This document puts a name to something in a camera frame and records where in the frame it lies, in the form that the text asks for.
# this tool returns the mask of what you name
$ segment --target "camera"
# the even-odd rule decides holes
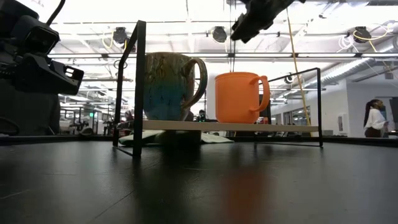
[[[50,28],[65,0],[47,23],[15,0],[0,0],[0,78],[18,91],[76,95],[84,72],[48,58],[60,41]]]

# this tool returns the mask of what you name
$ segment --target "ceiling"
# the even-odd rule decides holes
[[[40,14],[45,22],[57,7],[54,0],[19,0]],[[334,3],[328,1],[307,1],[305,4],[294,2],[289,7],[289,16],[294,35],[296,52],[352,52],[352,47],[341,49],[339,41],[353,32],[356,26],[366,26],[373,37],[389,33],[375,40],[377,45],[391,38],[398,32],[398,6],[368,6],[367,1],[347,1],[350,3]],[[125,27],[131,33],[137,20],[147,22],[147,52],[183,52],[183,53],[261,53],[291,52],[289,25],[287,14],[281,12],[274,20],[274,25],[264,30],[247,44],[232,43],[227,40],[219,44],[211,37],[215,26],[223,26],[229,34],[230,27],[241,13],[246,10],[243,4],[230,6],[226,0],[67,0],[64,8],[54,20],[53,29],[60,33],[61,42],[53,49],[52,54],[109,54],[121,53],[122,47],[112,45],[111,34],[116,27]],[[371,48],[370,44],[354,44],[358,51]],[[116,78],[116,59],[59,59],[65,64],[74,64],[85,71],[85,78]],[[204,58],[208,72],[219,74],[230,70],[227,58]],[[326,69],[336,64],[332,61],[298,62],[298,70],[319,67]],[[123,88],[134,89],[135,59],[129,58]],[[237,58],[235,71],[254,72],[276,78],[295,71],[291,59],[280,60],[248,60]],[[377,80],[370,78],[366,82]],[[83,82],[82,88],[116,88],[116,82]],[[105,91],[109,100],[116,96],[115,91]],[[81,92],[80,96],[95,101],[97,93]],[[124,91],[126,104],[133,106],[133,91]]]

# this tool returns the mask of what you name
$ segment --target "woman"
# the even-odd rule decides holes
[[[366,103],[363,126],[367,138],[381,138],[386,131],[388,122],[380,112],[383,108],[384,105],[381,100],[371,100]]]

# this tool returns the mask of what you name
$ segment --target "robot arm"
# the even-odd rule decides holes
[[[241,0],[246,5],[246,14],[241,14],[232,26],[232,40],[249,42],[253,37],[273,25],[280,12],[289,7],[294,0]]]

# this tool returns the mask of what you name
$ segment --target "orange mug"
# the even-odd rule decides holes
[[[262,101],[259,80],[264,87]],[[253,124],[270,97],[268,78],[250,72],[231,72],[216,77],[216,118],[221,123]]]

